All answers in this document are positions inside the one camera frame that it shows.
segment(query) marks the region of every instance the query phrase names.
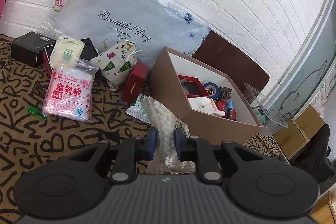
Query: pink packaging bag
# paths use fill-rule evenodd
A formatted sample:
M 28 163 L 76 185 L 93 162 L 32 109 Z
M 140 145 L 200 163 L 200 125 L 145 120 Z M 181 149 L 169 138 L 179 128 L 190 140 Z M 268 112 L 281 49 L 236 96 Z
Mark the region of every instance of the pink packaging bag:
M 52 71 L 44 99 L 44 114 L 87 122 L 91 115 L 92 85 L 98 68 L 80 60 L 75 67 L 60 65 Z

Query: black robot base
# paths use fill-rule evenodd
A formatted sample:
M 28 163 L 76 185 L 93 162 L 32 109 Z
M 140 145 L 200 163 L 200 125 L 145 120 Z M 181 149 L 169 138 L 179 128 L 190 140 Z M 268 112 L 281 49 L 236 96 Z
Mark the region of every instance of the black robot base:
M 177 128 L 178 159 L 195 162 L 195 174 L 137 175 L 157 139 L 151 128 L 121 145 L 100 141 L 24 174 L 14 186 L 17 223 L 315 223 L 315 179 L 236 143 L 210 145 Z

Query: plastic bag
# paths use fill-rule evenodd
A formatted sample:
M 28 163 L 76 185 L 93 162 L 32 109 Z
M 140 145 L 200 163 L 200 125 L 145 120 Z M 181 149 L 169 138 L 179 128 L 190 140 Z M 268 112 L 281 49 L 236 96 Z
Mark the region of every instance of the plastic bag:
M 92 85 L 98 68 L 87 60 L 63 63 L 52 71 L 42 111 L 87 122 L 91 116 Z
M 85 43 L 62 35 L 57 39 L 54 49 L 50 55 L 51 67 L 56 67 L 62 62 L 66 62 L 72 65 L 77 63 L 77 60 L 81 56 Z
M 149 122 L 148 116 L 146 115 L 145 110 L 143 109 L 141 103 L 147 98 L 147 96 L 143 95 L 143 94 L 139 94 L 138 98 L 134 104 L 134 106 L 130 106 L 127 110 L 126 110 L 126 114 L 131 115 L 132 117 L 151 124 Z
M 207 23 L 170 0 L 54 0 L 39 33 L 89 37 L 99 53 L 134 41 L 151 67 L 164 46 L 192 55 L 210 32 Z
M 125 81 L 131 68 L 136 64 L 137 45 L 131 41 L 122 41 L 107 51 L 91 59 L 91 63 L 100 68 L 112 91 L 117 91 Z
M 190 137 L 187 124 L 152 97 L 147 97 L 142 102 L 142 106 L 151 126 L 158 129 L 160 136 L 159 145 L 155 149 L 153 160 L 148 163 L 146 174 L 160 175 L 165 172 L 193 174 L 196 170 L 195 163 L 178 160 L 174 140 L 175 129 L 178 127 L 182 128 L 187 137 Z
M 320 87 L 319 91 L 316 93 L 315 97 L 311 101 L 311 105 L 317 111 L 322 119 L 325 119 L 324 107 L 323 105 L 327 102 L 327 93 L 326 93 L 326 83 Z

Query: red box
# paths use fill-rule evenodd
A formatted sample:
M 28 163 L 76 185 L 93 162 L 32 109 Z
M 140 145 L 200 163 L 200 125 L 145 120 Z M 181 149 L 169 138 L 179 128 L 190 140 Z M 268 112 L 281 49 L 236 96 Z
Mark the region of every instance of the red box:
M 187 96 L 187 98 L 194 98 L 194 97 L 207 97 L 207 98 L 210 98 L 209 94 L 207 93 L 207 91 L 203 87 L 202 83 L 198 80 L 198 78 L 196 78 L 196 77 L 190 77 L 190 76 L 184 76 L 184 75 L 177 75 L 177 77 L 179 77 L 180 80 L 182 80 L 183 78 L 187 78 L 187 82 L 195 83 L 197 85 L 197 87 L 199 88 L 199 91 L 202 94 L 202 95 L 195 95 L 195 94 L 186 93 L 185 95 Z
M 146 79 L 148 66 L 137 62 L 127 80 L 121 99 L 129 104 L 136 101 L 141 91 L 141 86 Z

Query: clear plastic box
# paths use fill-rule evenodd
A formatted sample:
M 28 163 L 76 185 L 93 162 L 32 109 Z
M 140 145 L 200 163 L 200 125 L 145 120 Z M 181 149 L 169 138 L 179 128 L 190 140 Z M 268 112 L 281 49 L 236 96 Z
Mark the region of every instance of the clear plastic box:
M 244 96 L 264 126 L 260 134 L 273 135 L 288 124 L 271 101 L 249 84 L 245 84 Z

